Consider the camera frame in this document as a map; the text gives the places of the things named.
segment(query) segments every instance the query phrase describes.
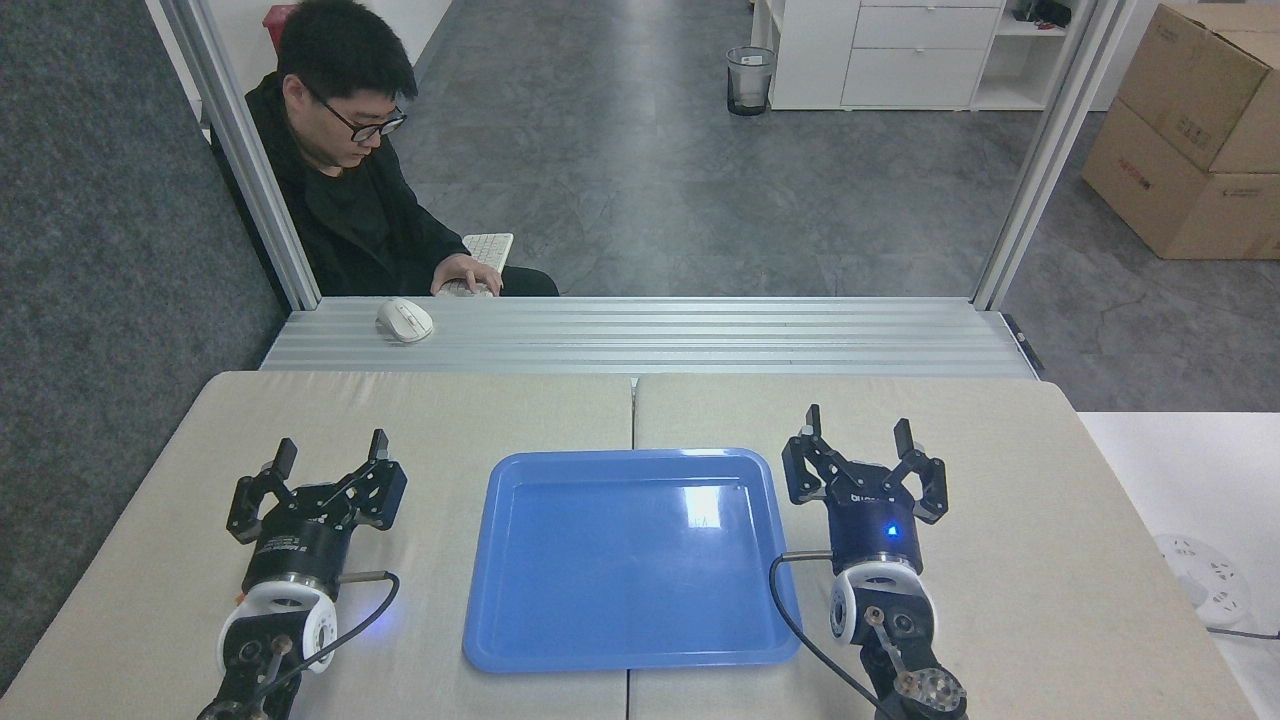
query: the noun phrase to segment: trash can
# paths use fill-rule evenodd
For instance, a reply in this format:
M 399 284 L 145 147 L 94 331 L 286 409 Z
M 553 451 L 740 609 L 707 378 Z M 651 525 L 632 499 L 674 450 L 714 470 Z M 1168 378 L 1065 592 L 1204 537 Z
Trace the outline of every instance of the trash can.
M 735 115 L 759 115 L 769 104 L 769 81 L 777 67 L 777 55 L 767 47 L 735 47 L 728 59 L 728 111 Z

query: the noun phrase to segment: hand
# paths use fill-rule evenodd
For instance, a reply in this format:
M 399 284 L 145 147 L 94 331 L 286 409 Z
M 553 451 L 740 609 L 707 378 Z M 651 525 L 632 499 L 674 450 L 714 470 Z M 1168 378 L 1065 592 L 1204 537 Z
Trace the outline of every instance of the hand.
M 456 279 L 466 281 L 471 292 L 477 290 L 479 283 L 484 283 L 494 297 L 502 295 L 502 273 L 462 252 L 449 255 L 435 266 L 435 273 L 431 274 L 431 295 L 440 292 L 444 283 Z

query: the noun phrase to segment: white keyboard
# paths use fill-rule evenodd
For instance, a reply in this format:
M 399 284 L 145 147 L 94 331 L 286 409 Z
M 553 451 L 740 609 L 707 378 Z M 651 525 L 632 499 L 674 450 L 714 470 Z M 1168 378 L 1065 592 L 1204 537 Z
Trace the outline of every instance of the white keyboard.
M 511 243 L 515 240 L 516 236 L 509 232 L 468 234 L 462 238 L 462 245 L 467 246 L 472 258 L 502 272 L 507 266 L 507 255 L 511 254 Z M 466 281 L 449 281 L 444 283 L 440 292 L 435 293 L 436 297 L 471 297 L 472 295 L 493 297 L 493 292 L 484 283 L 480 283 L 479 290 L 472 293 L 467 290 Z

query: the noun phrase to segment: black cable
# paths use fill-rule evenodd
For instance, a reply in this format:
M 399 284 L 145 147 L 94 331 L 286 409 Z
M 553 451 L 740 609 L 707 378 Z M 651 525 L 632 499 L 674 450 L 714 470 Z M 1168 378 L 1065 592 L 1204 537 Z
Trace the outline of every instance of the black cable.
M 863 687 L 861 683 L 855 680 L 854 676 L 850 675 L 844 667 L 837 665 L 835 660 L 827 657 L 827 653 L 818 650 L 818 646 L 814 644 L 814 642 L 810 641 L 809 637 L 804 634 L 804 630 L 800 629 L 800 625 L 791 618 L 791 614 L 787 612 L 787 609 L 782 605 L 782 597 L 778 594 L 778 582 L 777 582 L 778 568 L 783 562 L 799 562 L 804 560 L 831 560 L 831 553 L 819 551 L 783 552 L 782 555 L 774 557 L 773 564 L 769 565 L 769 594 L 773 596 L 773 605 L 778 609 L 778 614 L 782 615 L 782 620 L 787 624 L 788 628 L 791 628 L 791 632 L 795 633 L 797 638 L 800 638 L 800 642 L 803 642 L 804 646 L 809 648 L 809 652 L 814 653 L 818 657 L 818 660 L 820 660 L 827 667 L 831 667 L 832 673 L 840 675 L 841 680 L 849 683 L 850 687 L 852 687 L 855 691 L 858 691 L 859 694 L 867 698 L 867 702 L 874 705 L 876 710 L 879 710 L 888 717 L 896 719 L 897 714 L 895 711 L 886 707 L 884 703 L 879 701 L 879 698 L 872 694 L 870 691 Z
M 353 637 L 358 635 L 360 633 L 365 632 L 365 628 L 372 625 L 374 620 L 378 620 L 379 618 L 381 618 L 383 612 L 387 612 L 387 609 L 390 607 L 392 601 L 396 600 L 396 593 L 399 592 L 399 578 L 396 577 L 396 573 L 388 573 L 385 570 L 384 571 L 378 571 L 378 573 L 353 573 L 351 575 L 342 575 L 342 577 L 338 578 L 338 583 L 339 584 L 344 584 L 344 583 L 372 583 L 372 582 L 378 582 L 378 580 L 390 580 L 390 583 L 392 583 L 392 589 L 387 592 L 387 597 L 383 598 L 383 603 L 381 605 L 379 605 L 372 612 L 369 614 L 367 618 L 365 618 L 364 620 L 361 620 L 358 625 L 356 625 L 355 628 L 352 628 L 351 630 L 348 630 L 340 638 L 338 638 L 338 639 L 333 641 L 332 643 L 321 647 L 320 650 L 317 650 L 315 652 L 315 655 L 312 655 L 311 657 L 307 657 L 306 660 L 303 660 L 302 662 L 300 662 L 296 667 L 292 667 L 288 673 L 278 676 L 271 683 L 268 683 L 265 685 L 260 685 L 257 688 L 257 691 L 255 691 L 253 694 L 248 698 L 248 702 L 244 703 L 244 707 L 256 707 L 257 706 L 257 701 L 260 701 L 264 697 L 274 693 L 282 685 L 284 685 L 285 683 L 288 683 L 289 680 L 292 680 L 293 678 L 296 678 L 300 673 L 302 673 L 307 667 L 311 667 L 316 662 L 320 662 L 321 660 L 324 660 L 330 652 L 333 652 L 333 651 L 338 650 L 339 647 L 342 647 L 343 644 L 346 644 L 347 641 L 349 641 L 351 638 L 353 638 Z
M 1280 641 L 1280 633 L 1274 635 L 1263 635 L 1262 633 L 1242 633 L 1240 630 L 1224 630 L 1221 628 L 1207 628 L 1211 633 L 1217 633 L 1220 635 L 1234 635 L 1238 638 L 1251 638 L 1254 641 Z

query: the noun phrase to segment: black jacket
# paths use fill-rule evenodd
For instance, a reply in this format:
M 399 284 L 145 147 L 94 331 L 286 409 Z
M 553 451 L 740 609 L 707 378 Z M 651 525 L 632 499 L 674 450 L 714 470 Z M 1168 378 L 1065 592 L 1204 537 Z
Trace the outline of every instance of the black jacket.
M 449 255 L 467 252 L 456 232 L 417 204 L 384 137 L 352 170 L 370 174 L 390 225 L 388 254 L 379 259 L 360 237 L 342 229 L 348 223 L 335 222 L 333 208 L 317 201 L 314 187 L 324 178 L 302 160 L 293 141 L 279 76 L 262 78 L 244 100 L 323 295 L 430 295 L 435 266 Z

